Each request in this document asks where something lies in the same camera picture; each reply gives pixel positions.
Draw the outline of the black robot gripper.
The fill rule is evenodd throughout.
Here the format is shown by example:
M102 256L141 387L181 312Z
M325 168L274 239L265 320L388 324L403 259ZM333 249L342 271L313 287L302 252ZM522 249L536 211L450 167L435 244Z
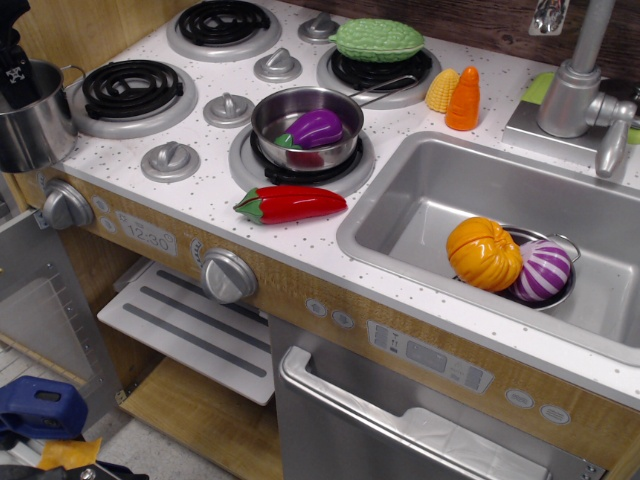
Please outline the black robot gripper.
M16 21L30 10L27 0L1 2L1 94L12 109L36 102L40 91L31 62L19 45Z

